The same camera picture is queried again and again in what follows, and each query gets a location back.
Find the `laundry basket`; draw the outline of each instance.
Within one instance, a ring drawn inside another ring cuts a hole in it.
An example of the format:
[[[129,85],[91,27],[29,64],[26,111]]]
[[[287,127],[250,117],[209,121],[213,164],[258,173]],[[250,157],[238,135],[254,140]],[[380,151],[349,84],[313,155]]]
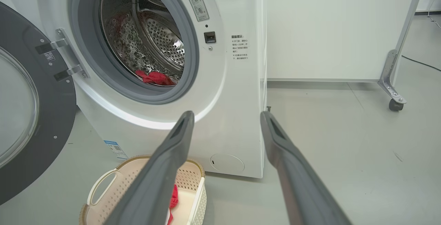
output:
[[[101,225],[115,208],[137,174],[145,166],[150,156],[136,156],[101,176],[90,190],[80,212],[80,225]],[[93,195],[100,183],[111,174],[113,180],[95,203]],[[178,205],[171,209],[171,225],[200,225],[203,223],[207,195],[205,192],[205,172],[197,162],[187,160],[178,169],[175,184],[178,187]]]

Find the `open round door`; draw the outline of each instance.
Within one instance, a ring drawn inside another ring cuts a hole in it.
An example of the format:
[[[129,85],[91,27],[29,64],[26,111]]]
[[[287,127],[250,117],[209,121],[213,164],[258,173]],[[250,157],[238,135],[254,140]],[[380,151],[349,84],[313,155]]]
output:
[[[71,77],[57,50],[35,49],[50,40],[0,2],[0,205],[35,181],[65,145],[75,119]]]

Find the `washing machine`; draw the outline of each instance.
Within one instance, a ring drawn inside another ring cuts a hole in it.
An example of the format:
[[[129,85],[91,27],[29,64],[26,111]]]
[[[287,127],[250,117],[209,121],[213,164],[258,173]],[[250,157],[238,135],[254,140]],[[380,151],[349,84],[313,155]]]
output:
[[[76,106],[121,160],[192,110],[189,158],[263,176],[265,0],[0,1],[0,203],[58,156]]]

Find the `black baseboard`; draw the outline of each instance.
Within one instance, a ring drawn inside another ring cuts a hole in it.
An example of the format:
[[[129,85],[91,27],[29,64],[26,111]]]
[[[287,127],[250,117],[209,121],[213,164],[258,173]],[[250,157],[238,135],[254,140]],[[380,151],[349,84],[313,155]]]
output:
[[[440,15],[441,11],[431,11],[430,15]],[[426,15],[427,16],[427,12],[423,11],[423,12],[415,12],[415,16],[419,16],[419,15]]]

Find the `gray floor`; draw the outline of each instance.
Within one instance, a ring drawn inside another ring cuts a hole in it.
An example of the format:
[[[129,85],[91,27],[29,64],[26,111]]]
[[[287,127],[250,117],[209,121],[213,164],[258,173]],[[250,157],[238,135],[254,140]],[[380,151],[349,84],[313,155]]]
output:
[[[403,54],[441,68],[440,44],[441,30],[418,16]],[[403,59],[395,85],[408,100],[401,112],[365,83],[271,82],[268,105],[353,224],[439,224],[440,83],[441,72]],[[54,164],[0,206],[0,224],[78,224],[95,180],[119,163],[104,146],[79,112]],[[205,225],[288,223],[268,162],[261,180],[209,173],[206,189]]]

